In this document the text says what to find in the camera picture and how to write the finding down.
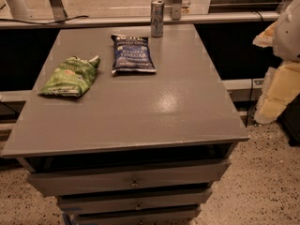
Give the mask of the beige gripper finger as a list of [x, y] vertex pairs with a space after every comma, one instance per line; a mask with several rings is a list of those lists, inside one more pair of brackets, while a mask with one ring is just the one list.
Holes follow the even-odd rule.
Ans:
[[284, 61], [278, 68], [270, 67], [263, 80], [254, 120], [259, 124], [276, 121], [299, 94], [299, 62]]
[[258, 47], [266, 48], [273, 46], [273, 37], [277, 23], [273, 22], [258, 36], [256, 36], [252, 43]]

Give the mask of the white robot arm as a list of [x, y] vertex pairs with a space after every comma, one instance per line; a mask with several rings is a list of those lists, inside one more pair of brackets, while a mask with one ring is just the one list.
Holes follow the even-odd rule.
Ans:
[[300, 94], [300, 0], [292, 0], [278, 20], [254, 38], [253, 44], [272, 47], [273, 54], [282, 59], [277, 69], [266, 72], [254, 113], [257, 123], [270, 124]]

